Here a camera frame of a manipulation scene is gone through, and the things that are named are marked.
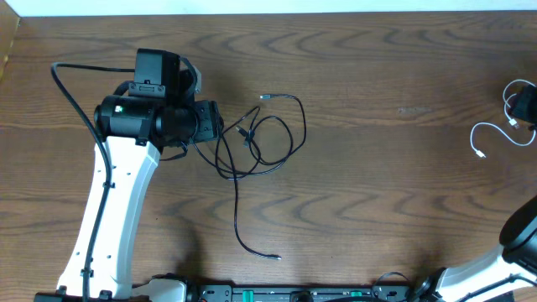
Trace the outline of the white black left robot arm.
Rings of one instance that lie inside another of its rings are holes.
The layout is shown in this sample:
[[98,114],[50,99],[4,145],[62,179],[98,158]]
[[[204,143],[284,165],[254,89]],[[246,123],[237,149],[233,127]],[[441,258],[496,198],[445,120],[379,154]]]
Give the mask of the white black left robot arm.
[[197,101],[200,72],[183,56],[139,49],[134,78],[107,96],[90,119],[96,141],[91,190],[81,229],[53,293],[37,301],[183,301],[181,281],[162,279],[137,286],[132,279],[133,246],[143,201],[164,148],[181,148],[221,136],[214,101]]

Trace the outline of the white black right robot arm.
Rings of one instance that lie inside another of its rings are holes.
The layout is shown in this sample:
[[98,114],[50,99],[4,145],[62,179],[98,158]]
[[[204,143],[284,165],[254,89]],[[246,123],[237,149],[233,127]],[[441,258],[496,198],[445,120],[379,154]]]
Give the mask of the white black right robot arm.
[[[515,84],[525,84],[518,92],[507,95]],[[471,130],[470,146],[482,159],[486,154],[475,147],[473,133],[479,126],[496,128],[508,141],[528,147],[536,139],[536,84],[517,79],[509,82],[502,93],[503,112],[511,127],[518,120],[530,123],[532,137],[517,143],[497,125],[478,122]],[[507,219],[500,232],[499,244],[480,258],[454,268],[440,268],[409,293],[405,301],[502,301],[517,289],[536,288],[536,196]]]

